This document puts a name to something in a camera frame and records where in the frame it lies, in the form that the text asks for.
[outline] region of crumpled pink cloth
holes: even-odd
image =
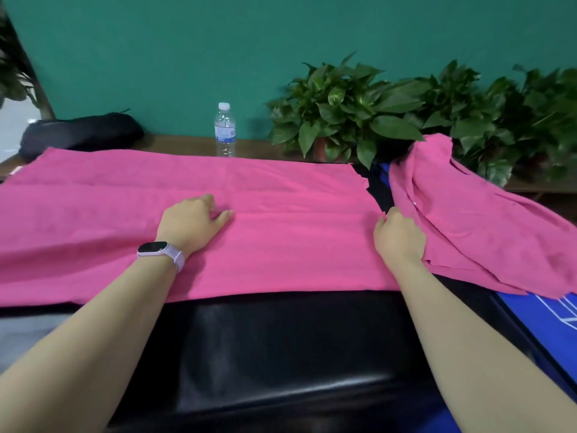
[[[236,214],[186,262],[169,302],[397,289],[366,187],[348,164],[49,149],[0,185],[0,306],[89,301],[154,240],[166,208],[205,193]]]
[[[451,158],[451,138],[425,136],[391,165],[395,204],[427,235],[424,261],[438,275],[505,293],[577,293],[577,229]]]

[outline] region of plastic bottle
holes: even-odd
[[[215,117],[216,155],[235,156],[237,129],[234,117],[230,114],[230,104],[219,103],[218,109]]]

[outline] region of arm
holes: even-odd
[[[425,235],[397,208],[374,231],[443,399],[463,432],[574,432],[577,405],[422,264]]]
[[[231,212],[211,221],[211,195],[165,211],[157,241],[188,257]],[[101,432],[134,372],[177,274],[167,256],[140,257],[0,376],[0,432]]]

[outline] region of teal wall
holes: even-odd
[[[396,79],[451,59],[484,79],[515,63],[577,66],[577,0],[4,0],[60,118],[131,108],[154,133],[213,136],[229,101],[239,138],[301,62],[375,65]]]

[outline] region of black bag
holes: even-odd
[[[29,163],[48,147],[83,152],[127,149],[142,137],[144,131],[136,120],[119,112],[74,120],[40,120],[22,134],[18,154]]]

